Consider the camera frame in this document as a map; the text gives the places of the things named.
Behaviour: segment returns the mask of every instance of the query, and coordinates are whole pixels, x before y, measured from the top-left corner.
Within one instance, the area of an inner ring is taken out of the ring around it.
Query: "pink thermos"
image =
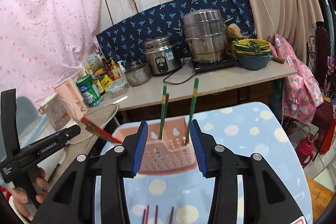
[[[299,158],[302,168],[305,168],[308,165],[308,163],[313,159],[314,157],[313,149],[314,149],[314,135],[308,133],[307,137],[301,139],[299,141],[299,144],[295,148],[295,152],[297,154],[297,157]]]

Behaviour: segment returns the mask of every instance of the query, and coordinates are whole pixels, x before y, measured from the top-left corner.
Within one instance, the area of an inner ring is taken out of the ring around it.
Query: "finger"
[[[45,178],[45,176],[46,176],[45,170],[41,167],[39,167],[39,176],[41,178]]]
[[[49,184],[48,182],[40,177],[36,178],[36,184],[38,187],[40,187],[42,190],[47,191],[49,189]]]
[[[13,188],[11,194],[18,204],[25,205],[29,201],[27,194],[19,189]]]
[[[14,205],[16,207],[16,209],[19,211],[19,213],[21,215],[23,215],[24,217],[26,217],[27,219],[29,219],[30,221],[33,220],[33,216],[29,213],[29,211],[27,210],[26,206],[24,204],[20,204],[13,195],[13,202]]]
[[[41,192],[40,194],[36,195],[36,200],[38,203],[42,203],[45,198],[47,197],[48,192]]]

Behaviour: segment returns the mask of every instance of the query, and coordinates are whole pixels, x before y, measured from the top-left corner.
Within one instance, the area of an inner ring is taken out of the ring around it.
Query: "red and white sticker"
[[[307,224],[304,216],[299,217],[297,220],[293,221],[291,224]]]

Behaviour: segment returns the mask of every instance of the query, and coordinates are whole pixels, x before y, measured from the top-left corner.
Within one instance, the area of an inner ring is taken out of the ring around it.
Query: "wooden floor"
[[[313,207],[313,223],[320,217],[324,212],[325,208],[329,204],[330,200],[334,196],[334,193],[328,188],[324,187],[317,181],[306,177],[308,182],[308,187],[310,190],[311,204]]]

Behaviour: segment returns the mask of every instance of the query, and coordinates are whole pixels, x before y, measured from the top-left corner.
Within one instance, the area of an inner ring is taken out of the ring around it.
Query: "pink plastic basket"
[[[159,140],[160,122],[148,124],[148,138],[139,174],[167,175],[196,168],[197,161],[191,140],[184,145],[187,132],[184,117],[166,119],[162,140]],[[117,128],[114,137],[123,141],[135,134],[137,126]]]

